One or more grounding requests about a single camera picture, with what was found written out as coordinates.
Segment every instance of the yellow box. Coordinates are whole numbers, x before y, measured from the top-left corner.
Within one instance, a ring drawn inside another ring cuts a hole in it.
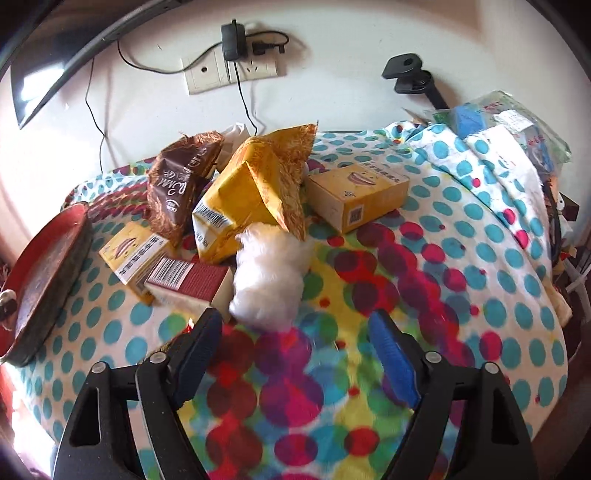
[[[144,283],[164,255],[174,255],[174,249],[164,237],[130,222],[100,249],[99,254],[121,283],[149,305],[154,297]]]
[[[347,233],[399,208],[410,180],[391,166],[371,160],[306,178],[308,204]]]

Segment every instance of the polka dot tablecloth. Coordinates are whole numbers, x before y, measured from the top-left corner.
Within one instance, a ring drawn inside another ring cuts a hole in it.
[[[344,236],[307,209],[316,250],[294,327],[224,327],[197,395],[179,411],[213,480],[381,477],[411,412],[368,343],[366,318],[377,308],[456,365],[497,362],[530,434],[539,430],[566,384],[565,348],[545,293],[548,220],[539,185],[508,168],[505,147],[486,131],[464,142],[442,125],[408,122],[318,134],[310,174],[383,161],[410,178],[409,195]],[[66,200],[91,204],[92,247],[44,346],[13,371],[56,440],[94,362],[134,364],[186,325],[182,314],[139,303],[98,255],[126,222],[147,225],[149,167],[97,177]],[[187,235],[180,255],[195,253]],[[157,479],[141,412],[133,402],[129,408],[142,465]],[[447,469],[461,413],[454,403],[434,479]]]

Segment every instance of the wall socket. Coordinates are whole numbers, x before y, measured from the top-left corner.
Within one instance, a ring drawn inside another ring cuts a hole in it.
[[[182,59],[183,68],[189,65],[195,57]],[[241,82],[277,77],[277,58],[275,51],[269,50],[264,55],[251,55],[247,59],[237,61],[238,74]],[[236,83],[234,64],[223,59],[222,47],[210,51],[193,68],[185,72],[189,95],[213,90],[215,88]]]

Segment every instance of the box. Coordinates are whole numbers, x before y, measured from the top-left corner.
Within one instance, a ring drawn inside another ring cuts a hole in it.
[[[391,166],[371,160],[306,178],[308,204],[347,233],[399,208],[410,180]]]
[[[100,249],[99,254],[121,283],[149,305],[154,297],[145,287],[145,281],[164,254],[173,255],[174,249],[163,236],[130,222]]]
[[[233,279],[230,267],[164,257],[146,280],[146,287],[160,302],[196,319],[206,308],[213,307],[228,322],[234,297]]]

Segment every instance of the white wall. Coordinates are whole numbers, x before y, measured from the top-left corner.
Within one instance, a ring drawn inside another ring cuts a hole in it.
[[[251,31],[292,35],[281,57],[286,75],[245,85],[267,131],[316,121],[321,129],[379,128],[406,118],[402,108],[422,111],[425,100],[396,95],[394,83],[381,78],[390,57],[415,51],[449,103],[503,89],[544,118],[573,151],[560,187],[581,204],[582,217],[591,215],[591,84],[525,0],[196,0],[122,44],[138,62],[175,69],[181,57],[218,41],[219,26],[234,17]],[[57,213],[72,187],[99,172],[100,134],[84,104],[89,71],[90,65],[74,75],[22,131],[9,77],[0,83],[0,181],[30,234]],[[133,70],[115,46],[96,58],[89,101],[109,133],[105,170],[155,155],[179,132],[246,122],[236,86],[189,96],[182,74]]]

